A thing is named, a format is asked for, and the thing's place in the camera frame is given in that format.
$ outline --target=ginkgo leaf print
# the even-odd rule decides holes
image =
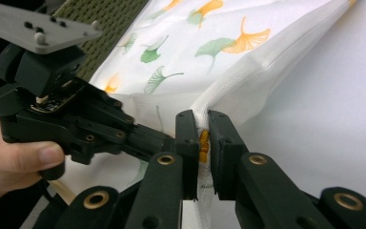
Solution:
[[[356,3],[356,0],[349,0],[349,7],[352,7]]]
[[[108,94],[115,93],[118,87],[120,87],[120,79],[118,77],[118,73],[116,73],[109,79],[108,83],[105,86],[104,91]]]
[[[120,46],[116,46],[116,47],[124,47],[123,54],[125,54],[125,53],[127,53],[130,50],[130,48],[132,47],[133,43],[135,43],[136,37],[137,37],[137,34],[136,33],[132,33],[130,35],[130,38],[127,40],[126,43],[124,43],[124,45],[120,45]]]
[[[180,2],[182,2],[182,0],[172,0],[172,2],[171,2],[168,6],[166,6],[166,7],[162,8],[162,10],[159,10],[159,11],[154,12],[153,14],[151,14],[151,15],[148,17],[148,19],[155,19],[156,17],[158,17],[158,16],[162,15],[162,14],[163,14],[163,13],[165,13],[166,11],[168,11],[168,10],[170,10],[170,9],[174,8],[174,7],[175,7],[176,5],[178,5]]]
[[[246,17],[243,17],[242,19],[240,36],[233,42],[231,46],[223,49],[223,52],[241,53],[252,50],[257,46],[263,44],[269,38],[270,29],[266,29],[257,33],[246,33],[244,31],[245,19]]]
[[[151,78],[148,80],[147,86],[144,89],[145,94],[153,94],[156,90],[156,88],[168,77],[183,74],[183,73],[174,73],[170,75],[163,75],[164,66],[159,67],[155,73],[151,76]]]
[[[166,39],[168,39],[168,36],[166,36],[165,39],[160,37],[154,44],[150,45],[146,50],[144,50],[141,55],[141,61],[144,63],[149,63],[159,58],[160,54],[157,51],[163,45]]]
[[[198,51],[195,53],[195,57],[198,57],[199,55],[209,55],[213,58],[213,64],[210,67],[212,68],[216,55],[219,54],[223,49],[231,46],[233,42],[234,40],[230,38],[219,38],[209,41],[198,49]]]
[[[222,0],[211,0],[210,2],[206,3],[200,9],[193,11],[190,13],[189,18],[187,21],[191,24],[198,25],[201,28],[202,22],[205,20],[205,16],[212,10],[217,10],[224,5]]]

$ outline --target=orange leaf print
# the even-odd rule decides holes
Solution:
[[[170,10],[181,2],[182,2],[182,0],[172,0],[172,2],[168,6],[164,7],[163,10],[164,11]]]
[[[240,53],[252,50],[257,46],[263,44],[269,38],[270,29],[266,29],[265,31],[257,33],[244,32],[245,19],[246,17],[243,17],[242,19],[240,36],[234,41],[231,46],[223,49],[223,52]]]
[[[222,0],[211,0],[210,2],[206,3],[203,7],[196,10],[195,12],[193,12],[191,17],[195,18],[196,16],[199,16],[197,23],[199,24],[198,27],[201,28],[201,23],[203,22],[206,14],[212,10],[221,8],[223,5],[224,5],[224,2]]]
[[[118,78],[118,74],[115,74],[113,77],[109,79],[105,87],[105,92],[108,94],[115,93],[120,86],[120,79]]]
[[[352,7],[356,3],[356,0],[349,0],[349,7]]]

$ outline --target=clamp jaw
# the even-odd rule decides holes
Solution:
[[[197,191],[200,144],[193,113],[177,115],[173,139],[134,124],[120,101],[77,78],[85,54],[76,45],[100,34],[96,23],[0,5],[0,37],[11,42],[0,55],[3,138],[55,141],[83,164],[95,153],[121,151],[149,161],[143,180],[122,193],[109,187],[81,193],[55,228],[180,228],[182,200],[196,199]],[[270,157],[249,153],[225,114],[210,111],[209,120],[214,189],[219,199],[235,201],[242,228],[366,228],[365,197],[330,188],[312,198]],[[41,173],[57,179],[64,168]]]

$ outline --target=green leaf print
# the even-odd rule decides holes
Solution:
[[[157,50],[145,50],[144,53],[142,53],[141,55],[141,61],[144,63],[149,63],[151,61],[156,60],[157,58],[159,58],[160,54],[158,54],[156,52]]]
[[[190,13],[190,16],[187,18],[187,21],[190,24],[198,26],[198,25],[200,25],[201,22],[204,21],[203,14],[201,14],[200,12],[195,12],[195,10],[193,10]]]
[[[157,50],[162,46],[162,44],[168,39],[169,36],[166,36],[164,39],[163,37],[160,37],[155,43],[150,45],[141,55],[141,61],[144,63],[149,63],[157,58],[159,58],[160,54],[157,52]]]
[[[132,47],[133,43],[135,43],[136,36],[137,36],[137,35],[136,35],[136,33],[135,33],[135,32],[134,32],[134,33],[132,33],[132,34],[130,35],[129,40],[128,40],[126,43],[124,43],[124,45],[117,46],[117,47],[124,47],[123,54],[127,53],[127,52],[130,50],[130,48]]]
[[[199,55],[210,55],[213,58],[213,64],[210,67],[212,68],[214,65],[215,57],[223,49],[231,46],[233,43],[234,40],[230,38],[219,38],[216,40],[209,41],[197,50],[197,52],[195,53],[195,57],[198,57]]]
[[[163,13],[165,13],[166,11],[165,10],[160,10],[160,11],[156,11],[154,12],[153,14],[151,14],[148,19],[155,19],[156,17],[162,15]]]
[[[174,73],[170,75],[164,76],[163,71],[164,66],[159,67],[155,73],[151,76],[150,80],[148,80],[147,86],[144,88],[145,94],[153,94],[156,88],[168,77],[183,74],[183,73]]]

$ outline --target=brass insert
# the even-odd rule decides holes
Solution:
[[[347,193],[336,193],[334,195],[336,203],[338,205],[347,208],[352,211],[361,211],[364,208],[364,205],[362,204],[361,200],[359,198],[347,194]]]
[[[264,165],[267,163],[267,159],[264,156],[249,156],[249,160],[255,165]]]
[[[88,141],[93,141],[94,140],[94,135],[86,135],[85,138],[88,140]]]
[[[108,201],[109,201],[108,192],[97,191],[85,197],[83,205],[87,209],[97,209],[105,205]]]
[[[174,163],[174,161],[175,161],[174,157],[168,155],[160,156],[158,158],[158,163],[162,165],[171,165]]]

